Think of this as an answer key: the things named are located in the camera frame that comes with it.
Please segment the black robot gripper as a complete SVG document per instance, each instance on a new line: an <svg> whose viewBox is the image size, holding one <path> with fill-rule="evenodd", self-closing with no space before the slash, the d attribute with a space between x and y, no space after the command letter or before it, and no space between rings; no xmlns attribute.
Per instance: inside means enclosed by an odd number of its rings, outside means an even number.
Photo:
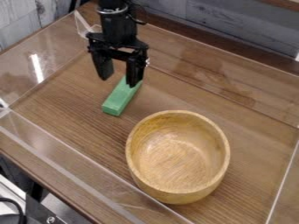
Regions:
<svg viewBox="0 0 299 224"><path fill-rule="evenodd" d="M97 70L98 78L105 81L114 72L112 60L125 62L125 84L133 88L144 78L148 44L136 37L136 19L132 8L98 9L101 32L89 32L87 52Z"/></svg>

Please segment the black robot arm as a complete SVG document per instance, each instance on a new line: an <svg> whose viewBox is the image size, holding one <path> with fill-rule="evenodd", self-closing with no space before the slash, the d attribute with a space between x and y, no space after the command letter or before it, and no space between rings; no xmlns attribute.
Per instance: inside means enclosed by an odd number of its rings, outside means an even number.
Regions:
<svg viewBox="0 0 299 224"><path fill-rule="evenodd" d="M132 0L97 0L101 32L87 32L87 52L105 81L114 72L113 60L125 62L125 84L133 88L144 78L148 61L148 44L136 37L136 4Z"/></svg>

